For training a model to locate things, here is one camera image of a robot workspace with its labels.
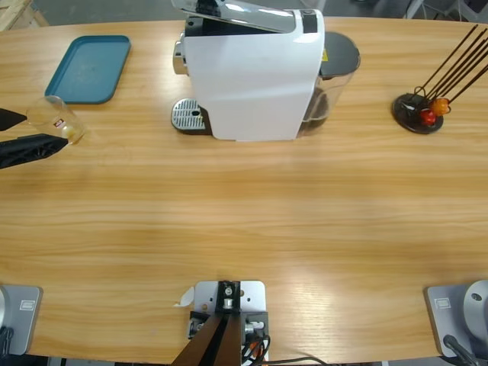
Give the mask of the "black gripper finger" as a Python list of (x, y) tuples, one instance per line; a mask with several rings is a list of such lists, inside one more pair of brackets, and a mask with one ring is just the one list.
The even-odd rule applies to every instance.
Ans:
[(10, 128), (24, 122), (27, 117), (4, 108), (0, 108), (0, 131), (6, 131)]
[(67, 139), (43, 133), (3, 141), (1, 169), (49, 158), (68, 144)]

